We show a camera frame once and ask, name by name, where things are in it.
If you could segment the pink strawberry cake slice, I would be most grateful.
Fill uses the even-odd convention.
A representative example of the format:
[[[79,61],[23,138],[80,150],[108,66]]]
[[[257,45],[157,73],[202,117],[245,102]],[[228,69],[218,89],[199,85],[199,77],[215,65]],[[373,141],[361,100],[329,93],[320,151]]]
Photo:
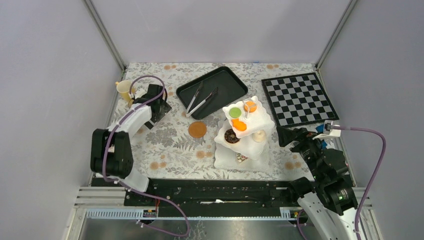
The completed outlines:
[[[248,157],[246,157],[246,156],[244,156],[244,155],[242,155],[240,153],[236,153],[236,162],[238,164],[240,164],[240,163],[242,163],[242,162],[244,162],[244,161],[246,161],[248,159],[249,159]]]

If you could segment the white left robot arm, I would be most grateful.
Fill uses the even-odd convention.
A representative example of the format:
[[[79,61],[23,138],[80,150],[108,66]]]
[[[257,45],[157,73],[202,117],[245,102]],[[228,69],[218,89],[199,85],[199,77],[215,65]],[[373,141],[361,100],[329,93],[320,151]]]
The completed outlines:
[[[92,134],[91,171],[136,190],[135,197],[144,206],[154,202],[155,192],[148,187],[149,178],[133,167],[131,139],[142,126],[152,129],[171,110],[166,94],[162,85],[150,84],[116,123]]]

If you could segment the orange macaron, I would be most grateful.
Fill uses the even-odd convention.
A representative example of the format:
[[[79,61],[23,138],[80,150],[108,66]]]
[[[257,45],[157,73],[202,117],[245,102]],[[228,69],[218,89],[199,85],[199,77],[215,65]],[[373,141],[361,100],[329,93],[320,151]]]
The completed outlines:
[[[257,110],[257,103],[252,100],[245,101],[243,103],[243,109],[246,113],[253,113]]]

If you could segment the green macaron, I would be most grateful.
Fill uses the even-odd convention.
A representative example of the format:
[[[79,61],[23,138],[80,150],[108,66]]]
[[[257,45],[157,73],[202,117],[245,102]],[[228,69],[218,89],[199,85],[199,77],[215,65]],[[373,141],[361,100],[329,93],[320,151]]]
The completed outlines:
[[[229,116],[233,119],[237,119],[242,115],[242,110],[238,107],[232,107],[229,112]]]

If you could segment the small tan saucer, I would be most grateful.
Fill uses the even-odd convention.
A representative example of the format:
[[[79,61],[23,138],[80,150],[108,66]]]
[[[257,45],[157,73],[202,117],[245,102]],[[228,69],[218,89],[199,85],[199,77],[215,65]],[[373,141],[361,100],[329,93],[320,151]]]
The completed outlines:
[[[193,138],[202,138],[207,132],[207,126],[201,121],[195,121],[188,127],[188,134]]]

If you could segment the cream round mousse cake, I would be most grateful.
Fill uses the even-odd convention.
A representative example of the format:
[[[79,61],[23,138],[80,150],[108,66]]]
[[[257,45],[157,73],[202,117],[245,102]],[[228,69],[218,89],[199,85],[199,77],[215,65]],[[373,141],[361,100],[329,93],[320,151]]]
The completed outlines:
[[[267,139],[267,134],[264,130],[259,130],[252,134],[252,139],[257,143],[261,143]]]

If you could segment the chocolate sprinkle donut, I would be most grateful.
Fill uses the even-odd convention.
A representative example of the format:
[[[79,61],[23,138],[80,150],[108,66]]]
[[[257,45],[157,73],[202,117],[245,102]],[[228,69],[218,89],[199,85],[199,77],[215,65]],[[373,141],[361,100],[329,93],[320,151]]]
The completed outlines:
[[[236,144],[240,139],[236,136],[236,133],[232,128],[227,129],[224,133],[224,140],[229,144]]]

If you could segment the white three-tier dessert stand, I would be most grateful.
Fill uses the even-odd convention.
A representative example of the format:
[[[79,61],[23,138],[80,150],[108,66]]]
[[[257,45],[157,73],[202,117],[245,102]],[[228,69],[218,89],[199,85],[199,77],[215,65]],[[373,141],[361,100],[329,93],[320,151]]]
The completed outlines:
[[[245,101],[256,102],[257,110],[252,113],[246,113],[244,111]],[[232,125],[231,120],[233,118],[230,117],[229,110],[235,107],[240,108],[242,111],[238,119],[247,125],[245,131],[238,131]],[[224,106],[222,111],[225,118],[218,122],[218,131],[214,138],[214,142],[216,143],[214,167],[217,169],[237,171],[267,171],[270,161],[269,139],[275,128],[275,123],[263,107],[259,98],[257,96],[246,98],[228,106]],[[224,134],[228,129],[233,129],[236,137],[240,139],[239,142],[230,144],[224,140]],[[255,142],[252,139],[252,134],[260,130],[266,132],[266,140],[263,142]],[[248,159],[242,163],[237,163],[236,153],[240,153],[248,157]]]

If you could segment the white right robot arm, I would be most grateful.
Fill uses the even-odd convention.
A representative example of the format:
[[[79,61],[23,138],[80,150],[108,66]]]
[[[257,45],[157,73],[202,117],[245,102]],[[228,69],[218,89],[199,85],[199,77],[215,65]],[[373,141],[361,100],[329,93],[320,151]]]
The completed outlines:
[[[288,129],[277,126],[281,147],[290,147],[305,161],[313,181],[301,177],[291,181],[287,188],[287,201],[301,206],[325,240],[356,240],[362,236],[355,219],[358,201],[352,185],[346,181],[346,158],[341,150],[323,147],[326,139],[338,138],[341,131],[329,123],[322,133],[306,128]]]

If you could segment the orange fish pastry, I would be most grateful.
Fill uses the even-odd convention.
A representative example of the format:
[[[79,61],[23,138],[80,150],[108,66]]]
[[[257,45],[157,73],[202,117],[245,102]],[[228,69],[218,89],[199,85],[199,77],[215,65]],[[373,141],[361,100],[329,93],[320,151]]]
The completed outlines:
[[[245,131],[246,129],[247,129],[247,124],[246,123],[244,123],[243,121],[241,121],[239,118],[233,118],[232,120],[231,120],[231,122],[232,122],[232,126],[237,130],[237,131],[240,131],[240,132],[243,132],[243,131]]]

